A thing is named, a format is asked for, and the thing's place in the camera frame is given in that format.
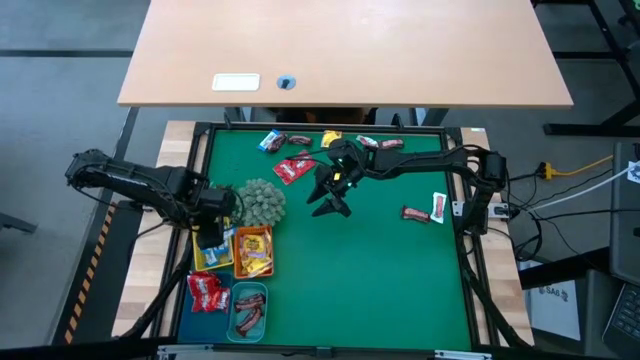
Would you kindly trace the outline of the black keyboard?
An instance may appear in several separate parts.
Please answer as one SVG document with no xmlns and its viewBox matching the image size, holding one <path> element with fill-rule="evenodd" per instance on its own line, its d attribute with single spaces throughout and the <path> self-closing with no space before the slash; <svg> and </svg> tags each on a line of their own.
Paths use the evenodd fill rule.
<svg viewBox="0 0 640 360">
<path fill-rule="evenodd" d="M 640 287 L 624 284 L 602 336 L 624 360 L 640 360 Z"/>
</svg>

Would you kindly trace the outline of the green table mat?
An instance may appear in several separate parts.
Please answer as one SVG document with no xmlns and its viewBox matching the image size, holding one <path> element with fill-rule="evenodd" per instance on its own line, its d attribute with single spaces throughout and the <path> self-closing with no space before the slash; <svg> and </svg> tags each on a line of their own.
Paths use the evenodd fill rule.
<svg viewBox="0 0 640 360">
<path fill-rule="evenodd" d="M 315 215 L 305 174 L 283 183 L 275 166 L 298 153 L 258 149 L 260 131 L 220 130 L 210 179 L 242 187 L 263 179 L 281 189 L 285 214 L 273 229 L 274 272 L 265 279 L 263 343 L 409 350 L 467 350 L 469 320 L 451 220 L 420 223 L 404 207 L 430 211 L 446 193 L 444 173 L 361 180 L 345 197 L 349 217 Z"/>
</svg>

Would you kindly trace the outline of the white labelled box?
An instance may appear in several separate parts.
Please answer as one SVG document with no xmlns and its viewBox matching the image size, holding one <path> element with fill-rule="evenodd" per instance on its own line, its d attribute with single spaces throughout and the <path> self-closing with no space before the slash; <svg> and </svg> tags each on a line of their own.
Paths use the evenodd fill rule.
<svg viewBox="0 0 640 360">
<path fill-rule="evenodd" d="M 586 283 L 580 277 L 524 291 L 526 309 L 535 336 L 552 341 L 581 342 Z"/>
</svg>

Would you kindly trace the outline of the orange plastic basket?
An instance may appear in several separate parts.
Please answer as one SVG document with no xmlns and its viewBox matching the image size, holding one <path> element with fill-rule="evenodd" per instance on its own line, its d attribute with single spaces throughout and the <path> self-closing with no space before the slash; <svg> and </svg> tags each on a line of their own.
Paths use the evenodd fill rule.
<svg viewBox="0 0 640 360">
<path fill-rule="evenodd" d="M 239 227 L 234 236 L 236 279 L 269 277 L 274 272 L 272 228 L 266 226 Z"/>
</svg>

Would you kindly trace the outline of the dark blue plastic tray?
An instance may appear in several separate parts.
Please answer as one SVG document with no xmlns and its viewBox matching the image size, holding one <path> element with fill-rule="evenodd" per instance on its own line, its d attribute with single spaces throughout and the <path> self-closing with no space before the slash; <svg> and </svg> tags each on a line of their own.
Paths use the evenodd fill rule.
<svg viewBox="0 0 640 360">
<path fill-rule="evenodd" d="M 228 296 L 225 310 L 194 312 L 194 296 L 190 286 L 186 286 L 185 299 L 181 310 L 177 338 L 180 343 L 224 343 L 232 312 L 231 296 Z"/>
</svg>

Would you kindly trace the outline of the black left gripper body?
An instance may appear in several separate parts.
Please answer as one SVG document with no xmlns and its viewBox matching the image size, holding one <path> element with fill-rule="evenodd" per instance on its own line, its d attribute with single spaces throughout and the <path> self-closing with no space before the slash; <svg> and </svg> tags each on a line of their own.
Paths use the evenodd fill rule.
<svg viewBox="0 0 640 360">
<path fill-rule="evenodd" d="M 215 188 L 201 187 L 197 194 L 197 223 L 206 224 L 222 217 L 230 217 L 236 200 L 228 201 Z"/>
</svg>

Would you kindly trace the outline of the black desk leg frame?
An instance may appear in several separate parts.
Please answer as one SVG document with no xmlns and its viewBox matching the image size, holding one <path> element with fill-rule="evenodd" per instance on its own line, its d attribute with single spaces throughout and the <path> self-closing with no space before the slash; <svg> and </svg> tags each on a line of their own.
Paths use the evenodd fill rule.
<svg viewBox="0 0 640 360">
<path fill-rule="evenodd" d="M 640 10 L 631 0 L 531 0 L 575 101 L 553 136 L 640 138 Z"/>
</svg>

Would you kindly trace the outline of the pale green potted succulent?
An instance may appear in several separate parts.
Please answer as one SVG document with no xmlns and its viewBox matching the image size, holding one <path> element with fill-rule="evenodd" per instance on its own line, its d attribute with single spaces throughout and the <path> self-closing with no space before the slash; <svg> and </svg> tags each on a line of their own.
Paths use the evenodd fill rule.
<svg viewBox="0 0 640 360">
<path fill-rule="evenodd" d="M 286 214 L 284 193 L 264 179 L 247 180 L 237 195 L 240 209 L 236 213 L 242 226 L 275 226 Z"/>
</svg>

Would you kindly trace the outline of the teal plastic tray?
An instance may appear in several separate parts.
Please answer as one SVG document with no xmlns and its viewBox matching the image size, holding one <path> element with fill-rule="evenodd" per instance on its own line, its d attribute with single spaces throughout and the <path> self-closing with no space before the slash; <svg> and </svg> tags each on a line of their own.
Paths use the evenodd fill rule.
<svg viewBox="0 0 640 360">
<path fill-rule="evenodd" d="M 247 333 L 247 336 L 242 337 L 236 332 L 235 326 L 245 318 L 245 316 L 251 309 L 243 310 L 236 313 L 234 310 L 234 302 L 240 298 L 244 298 L 256 293 L 263 293 L 266 296 L 266 303 L 260 307 L 263 311 L 263 316 L 258 321 L 258 323 Z M 231 295 L 232 312 L 230 314 L 229 325 L 227 329 L 228 340 L 233 343 L 259 342 L 263 338 L 266 329 L 267 305 L 269 295 L 267 287 L 260 282 L 238 282 L 231 288 Z"/>
</svg>

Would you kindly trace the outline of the black hazard striped ramp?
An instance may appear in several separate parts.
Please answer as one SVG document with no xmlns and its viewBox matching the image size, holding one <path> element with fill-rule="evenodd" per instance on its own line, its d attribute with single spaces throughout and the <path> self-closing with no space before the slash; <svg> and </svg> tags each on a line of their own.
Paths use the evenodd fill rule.
<svg viewBox="0 0 640 360">
<path fill-rule="evenodd" d="M 54 345 L 112 337 L 142 210 L 120 201 L 96 217 L 53 333 Z"/>
</svg>

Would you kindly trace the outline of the yellow plastic basket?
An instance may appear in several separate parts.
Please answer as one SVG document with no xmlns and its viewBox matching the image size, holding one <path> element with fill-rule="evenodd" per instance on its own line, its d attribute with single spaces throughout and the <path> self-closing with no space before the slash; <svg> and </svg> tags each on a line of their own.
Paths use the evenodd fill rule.
<svg viewBox="0 0 640 360">
<path fill-rule="evenodd" d="M 229 229 L 229 228 L 235 228 L 228 217 L 224 218 L 224 228 L 225 228 L 225 230 Z M 191 238 L 192 238 L 192 245 L 193 245 L 193 258 L 194 258 L 195 269 L 198 272 L 210 271 L 210 270 L 213 270 L 213 269 L 217 269 L 217 268 L 221 268 L 221 267 L 224 267 L 224 266 L 229 266 L 229 265 L 233 265 L 234 264 L 234 255 L 233 255 L 233 261 L 230 262 L 230 263 L 226 263 L 226 264 L 220 264 L 219 263 L 217 266 L 206 267 L 205 266 L 205 259 L 204 259 L 204 256 L 202 254 L 202 249 L 200 249 L 198 247 L 197 243 L 196 243 L 196 236 L 195 236 L 194 232 L 191 233 Z M 233 246 L 233 238 L 229 239 L 227 241 L 224 240 L 224 243 L 225 242 L 229 242 Z"/>
</svg>

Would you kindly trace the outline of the white desk cover plate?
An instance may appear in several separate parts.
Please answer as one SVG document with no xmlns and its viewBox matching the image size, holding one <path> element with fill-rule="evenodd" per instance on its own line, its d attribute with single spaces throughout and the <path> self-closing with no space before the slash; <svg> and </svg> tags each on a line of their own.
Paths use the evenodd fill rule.
<svg viewBox="0 0 640 360">
<path fill-rule="evenodd" d="M 260 88 L 261 76 L 257 73 L 217 73 L 213 77 L 215 92 L 255 92 Z"/>
</svg>

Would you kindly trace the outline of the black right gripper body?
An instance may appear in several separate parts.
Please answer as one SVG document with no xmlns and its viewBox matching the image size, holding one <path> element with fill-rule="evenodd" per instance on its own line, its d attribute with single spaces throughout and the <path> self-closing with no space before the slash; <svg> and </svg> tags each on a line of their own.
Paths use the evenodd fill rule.
<svg viewBox="0 0 640 360">
<path fill-rule="evenodd" d="M 368 155 L 369 151 L 367 149 L 362 149 L 353 141 L 338 139 L 333 141 L 330 144 L 330 147 L 327 149 L 327 157 L 330 161 L 330 164 L 326 166 L 334 166 L 336 168 L 343 169 L 345 172 L 348 172 L 349 178 L 351 179 L 350 188 L 348 189 L 350 190 L 352 188 L 356 188 L 357 183 L 368 175 L 368 169 L 366 168 Z M 322 176 L 322 166 L 323 165 L 319 167 L 319 177 Z M 329 193 L 345 194 L 347 191 Z"/>
</svg>

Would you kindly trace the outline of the red Skittles bag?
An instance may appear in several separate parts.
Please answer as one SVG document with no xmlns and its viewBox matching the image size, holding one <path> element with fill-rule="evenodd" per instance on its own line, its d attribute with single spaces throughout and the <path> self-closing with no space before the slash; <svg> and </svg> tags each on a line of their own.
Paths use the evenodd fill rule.
<svg viewBox="0 0 640 360">
<path fill-rule="evenodd" d="M 193 304 L 191 310 L 197 312 L 212 312 L 215 310 L 213 297 L 209 293 L 196 294 L 192 296 Z"/>
<path fill-rule="evenodd" d="M 206 295 L 208 293 L 208 279 L 207 275 L 200 273 L 189 274 L 187 282 L 191 295 L 194 297 Z"/>
<path fill-rule="evenodd" d="M 211 296 L 211 300 L 209 302 L 209 309 L 212 312 L 221 311 L 224 313 L 228 312 L 229 304 L 231 299 L 231 289 L 230 288 L 219 288 L 214 291 Z"/>
<path fill-rule="evenodd" d="M 291 159 L 296 168 L 297 176 L 302 176 L 316 166 L 313 156 L 306 150 L 301 151 Z"/>
<path fill-rule="evenodd" d="M 202 277 L 200 288 L 203 295 L 212 298 L 221 287 L 221 280 L 215 274 L 206 274 Z"/>
<path fill-rule="evenodd" d="M 297 179 L 295 164 L 292 160 L 281 161 L 274 166 L 273 171 L 285 185 L 290 185 Z"/>
</svg>

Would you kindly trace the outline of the black chair base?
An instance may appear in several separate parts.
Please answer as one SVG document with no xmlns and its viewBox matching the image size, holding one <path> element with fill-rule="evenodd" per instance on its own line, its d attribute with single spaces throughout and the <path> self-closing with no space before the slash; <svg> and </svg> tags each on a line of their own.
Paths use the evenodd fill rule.
<svg viewBox="0 0 640 360">
<path fill-rule="evenodd" d="M 32 234 L 37 229 L 37 226 L 22 219 L 0 212 L 0 230 L 3 229 L 15 229 L 27 234 Z"/>
</svg>

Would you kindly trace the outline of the grey equipment case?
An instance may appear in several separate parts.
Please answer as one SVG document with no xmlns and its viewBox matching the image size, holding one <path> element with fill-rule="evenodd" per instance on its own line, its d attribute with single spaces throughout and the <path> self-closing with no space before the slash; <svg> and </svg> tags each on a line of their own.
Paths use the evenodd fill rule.
<svg viewBox="0 0 640 360">
<path fill-rule="evenodd" d="M 617 143 L 613 160 L 610 270 L 640 286 L 640 143 Z"/>
</svg>

